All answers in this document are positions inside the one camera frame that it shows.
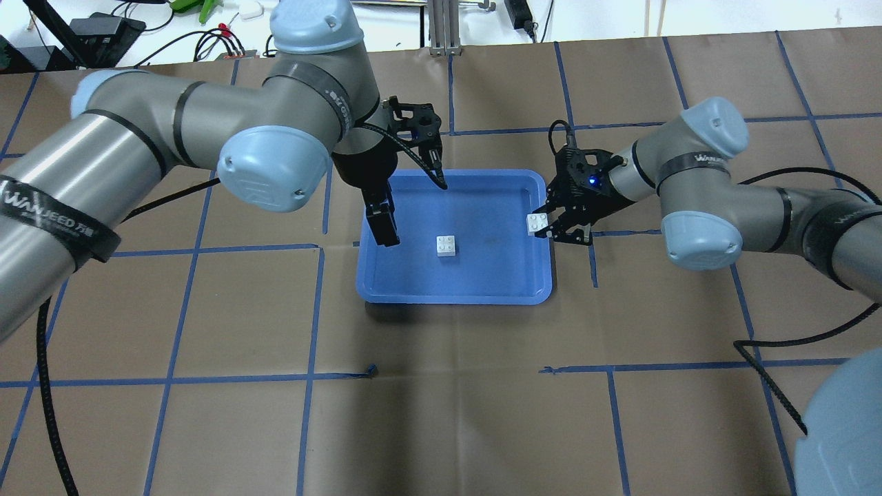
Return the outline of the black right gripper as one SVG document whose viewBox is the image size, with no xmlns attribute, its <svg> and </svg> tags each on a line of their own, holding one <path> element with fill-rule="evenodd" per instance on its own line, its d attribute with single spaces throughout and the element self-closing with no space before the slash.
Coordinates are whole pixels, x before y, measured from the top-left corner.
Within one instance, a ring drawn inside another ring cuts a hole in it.
<svg viewBox="0 0 882 496">
<path fill-rule="evenodd" d="M 615 188 L 611 178 L 615 167 L 624 163 L 623 157 L 601 149 L 565 145 L 557 151 L 555 178 L 548 186 L 544 204 L 532 214 L 550 214 L 558 208 L 564 213 L 541 228 L 541 237 L 555 244 L 593 246 L 589 224 L 631 205 L 631 200 Z"/>
</svg>

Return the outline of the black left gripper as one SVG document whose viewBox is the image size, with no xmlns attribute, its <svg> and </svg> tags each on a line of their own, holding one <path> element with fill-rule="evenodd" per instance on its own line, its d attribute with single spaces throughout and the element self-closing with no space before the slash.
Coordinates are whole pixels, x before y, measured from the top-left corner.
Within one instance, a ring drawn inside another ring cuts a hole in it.
<svg viewBox="0 0 882 496">
<path fill-rule="evenodd" d="M 365 219 L 378 246 L 400 244 L 389 179 L 406 154 L 439 189 L 443 172 L 442 120 L 430 103 L 401 103 L 394 96 L 357 123 L 333 152 L 340 178 L 362 192 Z"/>
</svg>

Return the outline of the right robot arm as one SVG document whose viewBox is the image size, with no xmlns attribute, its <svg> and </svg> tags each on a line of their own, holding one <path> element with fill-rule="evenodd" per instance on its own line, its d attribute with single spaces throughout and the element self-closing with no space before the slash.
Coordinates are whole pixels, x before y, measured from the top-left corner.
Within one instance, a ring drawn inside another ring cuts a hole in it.
<svg viewBox="0 0 882 496">
<path fill-rule="evenodd" d="M 816 343 L 880 312 L 880 198 L 863 183 L 821 167 L 782 167 L 736 183 L 730 161 L 746 151 L 746 120 L 712 97 L 622 151 L 582 149 L 571 127 L 552 153 L 555 178 L 545 203 L 526 216 L 527 233 L 592 245 L 595 223 L 650 196 L 659 199 L 668 259 L 687 270 L 734 264 L 744 252 L 803 258 L 870 306 L 835 329 L 788 341 L 733 346 L 802 431 L 794 450 L 799 495 L 879 495 L 879 349 L 845 361 L 797 413 L 753 348 Z"/>
</svg>

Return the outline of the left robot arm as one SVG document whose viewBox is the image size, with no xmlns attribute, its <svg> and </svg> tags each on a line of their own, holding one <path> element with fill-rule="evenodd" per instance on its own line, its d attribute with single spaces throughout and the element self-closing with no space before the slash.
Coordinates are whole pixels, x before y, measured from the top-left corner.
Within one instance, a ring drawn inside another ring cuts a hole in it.
<svg viewBox="0 0 882 496">
<path fill-rule="evenodd" d="M 349 1 L 281 1 L 275 63 L 259 88 L 148 70 L 97 70 L 79 82 L 70 122 L 2 172 L 2 339 L 91 260 L 176 166 L 212 170 L 239 200 L 287 213 L 336 167 L 362 192 L 379 245 L 397 245 L 389 179 L 397 153 L 443 176 L 431 105 L 401 116 L 383 101 Z"/>
</svg>

